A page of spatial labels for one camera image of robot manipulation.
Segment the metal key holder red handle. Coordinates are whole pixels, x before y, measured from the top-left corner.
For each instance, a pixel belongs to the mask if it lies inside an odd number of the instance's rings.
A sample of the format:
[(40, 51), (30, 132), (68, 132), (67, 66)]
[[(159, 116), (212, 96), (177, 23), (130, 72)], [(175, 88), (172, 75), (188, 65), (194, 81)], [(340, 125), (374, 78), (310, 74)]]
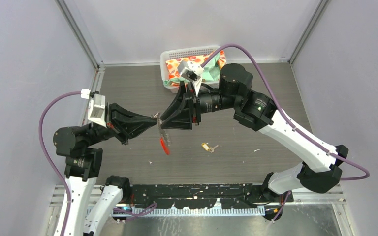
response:
[(160, 134), (160, 143), (161, 143), (161, 146), (162, 146), (165, 154), (166, 155), (170, 155), (171, 154), (171, 152), (170, 152), (170, 144), (171, 144), (170, 135), (167, 133), (166, 130), (162, 129), (162, 127), (161, 127), (162, 120), (160, 119), (160, 116), (161, 116), (161, 113), (160, 112), (156, 112), (152, 116), (152, 118), (157, 121), (157, 127), (158, 127), (159, 134)]

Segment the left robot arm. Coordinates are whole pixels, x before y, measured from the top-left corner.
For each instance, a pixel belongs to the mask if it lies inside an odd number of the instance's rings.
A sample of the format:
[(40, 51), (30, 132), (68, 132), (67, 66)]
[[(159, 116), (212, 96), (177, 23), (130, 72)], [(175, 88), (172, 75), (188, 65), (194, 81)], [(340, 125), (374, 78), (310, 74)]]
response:
[(131, 198), (129, 179), (110, 176), (91, 213), (86, 214), (103, 154), (102, 149), (92, 145), (110, 138), (126, 145), (157, 124), (155, 118), (130, 112), (116, 103), (100, 108), (90, 105), (88, 120), (90, 123), (83, 126), (62, 127), (53, 136), (56, 154), (65, 157), (66, 162), (66, 189), (56, 236), (99, 235), (114, 206)]

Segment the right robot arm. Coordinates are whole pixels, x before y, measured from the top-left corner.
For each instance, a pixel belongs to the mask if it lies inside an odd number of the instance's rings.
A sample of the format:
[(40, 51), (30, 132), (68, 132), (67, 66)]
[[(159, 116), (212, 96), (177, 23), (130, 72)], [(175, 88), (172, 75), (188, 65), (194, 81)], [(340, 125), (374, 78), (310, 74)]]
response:
[(316, 193), (331, 190), (342, 175), (337, 156), (345, 159), (348, 148), (326, 144), (301, 130), (273, 99), (252, 90), (252, 80), (252, 74), (242, 65), (231, 63), (221, 69), (217, 89), (195, 92), (193, 84), (181, 83), (175, 99), (160, 116), (161, 128), (191, 130), (201, 122), (203, 113), (232, 108), (240, 125), (278, 141), (301, 159), (293, 168), (266, 176), (261, 186), (263, 199), (273, 202), (298, 188)]

